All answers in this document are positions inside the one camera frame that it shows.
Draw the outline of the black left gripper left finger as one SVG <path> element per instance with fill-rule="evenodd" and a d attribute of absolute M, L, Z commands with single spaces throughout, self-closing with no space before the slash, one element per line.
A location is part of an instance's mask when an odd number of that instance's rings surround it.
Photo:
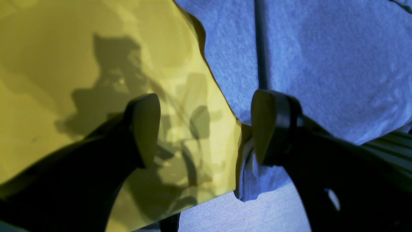
<path fill-rule="evenodd" d="M 104 232 L 123 183 L 147 166 L 160 123 L 156 94 L 1 184 L 1 221 L 29 232 Z"/>

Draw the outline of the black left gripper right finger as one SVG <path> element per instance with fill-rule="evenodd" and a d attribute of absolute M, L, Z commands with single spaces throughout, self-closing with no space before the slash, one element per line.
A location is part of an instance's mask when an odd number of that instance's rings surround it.
<path fill-rule="evenodd" d="M 299 101 L 255 91 L 256 158 L 292 179 L 313 232 L 410 232 L 411 135 L 399 131 L 358 146 L 302 113 Z"/>

